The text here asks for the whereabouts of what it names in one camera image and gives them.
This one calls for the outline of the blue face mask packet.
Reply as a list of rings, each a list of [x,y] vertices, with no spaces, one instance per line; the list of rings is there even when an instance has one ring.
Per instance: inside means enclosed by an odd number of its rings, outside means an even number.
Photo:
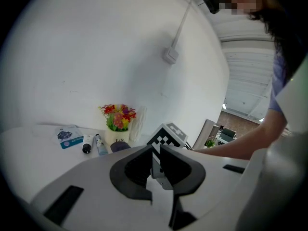
[[[57,127],[51,141],[63,150],[83,142],[83,133],[75,125]]]

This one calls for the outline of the white wall socket box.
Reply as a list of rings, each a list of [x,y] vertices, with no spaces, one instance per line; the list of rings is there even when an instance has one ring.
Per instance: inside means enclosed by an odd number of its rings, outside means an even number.
[[[168,64],[173,65],[176,63],[178,56],[178,52],[173,47],[168,47],[164,49],[162,58]]]

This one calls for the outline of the colourful flowers in white pot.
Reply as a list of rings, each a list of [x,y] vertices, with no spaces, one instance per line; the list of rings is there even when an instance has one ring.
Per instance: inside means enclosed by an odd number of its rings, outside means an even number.
[[[125,104],[106,104],[98,109],[106,119],[106,144],[111,147],[116,142],[128,143],[131,122],[136,118],[136,110]]]

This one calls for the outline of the white tube with black cap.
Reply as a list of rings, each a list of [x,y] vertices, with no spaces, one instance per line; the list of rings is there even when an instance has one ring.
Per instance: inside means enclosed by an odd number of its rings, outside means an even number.
[[[92,149],[94,136],[93,135],[83,135],[83,145],[82,152],[85,154],[89,154]]]

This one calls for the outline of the person's blue shirt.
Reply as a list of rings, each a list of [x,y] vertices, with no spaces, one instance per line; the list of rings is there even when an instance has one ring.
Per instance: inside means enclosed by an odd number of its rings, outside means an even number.
[[[284,57],[279,51],[276,51],[273,59],[273,77],[269,109],[280,113],[282,113],[282,110],[277,103],[276,96],[282,91],[286,84],[285,77],[286,70]]]

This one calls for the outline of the white oval marble table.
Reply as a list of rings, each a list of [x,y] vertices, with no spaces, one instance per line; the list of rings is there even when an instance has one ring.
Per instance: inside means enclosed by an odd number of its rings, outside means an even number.
[[[100,156],[95,146],[84,153],[81,143],[62,149],[55,126],[13,128],[0,134],[0,169],[12,192],[32,205],[52,202],[70,184],[82,188],[86,200],[111,199],[120,195],[109,179],[111,165],[131,154],[152,153],[145,139]]]

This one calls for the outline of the light blue floral tube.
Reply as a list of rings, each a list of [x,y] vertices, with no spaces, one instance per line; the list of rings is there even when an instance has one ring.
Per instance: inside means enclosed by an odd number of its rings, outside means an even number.
[[[100,137],[99,134],[95,135],[95,142],[96,142],[96,147],[97,147],[99,155],[106,155],[106,154],[108,154],[108,150],[106,149],[106,147],[105,147],[105,145],[104,145],[104,143],[102,141],[102,138]]]

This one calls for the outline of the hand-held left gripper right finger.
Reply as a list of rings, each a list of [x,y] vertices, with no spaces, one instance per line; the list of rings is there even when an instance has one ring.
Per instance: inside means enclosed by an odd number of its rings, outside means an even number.
[[[195,222],[197,218],[183,209],[180,197],[196,192],[206,177],[205,169],[199,162],[165,145],[160,146],[160,166],[173,188],[169,227],[182,229]]]

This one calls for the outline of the grey wooden shelf unit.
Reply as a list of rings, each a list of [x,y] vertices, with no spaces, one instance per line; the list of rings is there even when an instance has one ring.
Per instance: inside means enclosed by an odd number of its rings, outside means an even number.
[[[215,146],[224,145],[236,139],[236,132],[211,120],[206,120],[193,145],[193,150],[206,149],[205,142],[214,140]]]

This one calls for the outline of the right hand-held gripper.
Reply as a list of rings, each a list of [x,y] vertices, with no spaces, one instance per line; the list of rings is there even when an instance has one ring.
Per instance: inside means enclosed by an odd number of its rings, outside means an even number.
[[[183,148],[187,139],[188,135],[178,126],[173,122],[167,122],[161,124],[146,143],[153,147],[151,177],[156,180],[164,190],[172,190],[173,187],[160,166],[160,146],[169,145]]]

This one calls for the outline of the person's right forearm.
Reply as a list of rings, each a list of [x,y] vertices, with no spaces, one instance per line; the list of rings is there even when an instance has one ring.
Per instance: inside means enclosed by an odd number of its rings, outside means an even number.
[[[266,149],[275,142],[281,136],[286,125],[287,121],[283,113],[269,109],[263,122],[253,131],[227,144],[198,149],[194,152],[249,160],[255,151]]]

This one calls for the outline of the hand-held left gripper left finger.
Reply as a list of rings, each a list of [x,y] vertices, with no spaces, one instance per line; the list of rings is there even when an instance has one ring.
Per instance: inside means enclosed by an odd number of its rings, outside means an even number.
[[[146,188],[153,165],[153,147],[139,146],[112,153],[109,171],[112,185],[125,197],[153,204],[153,194]]]

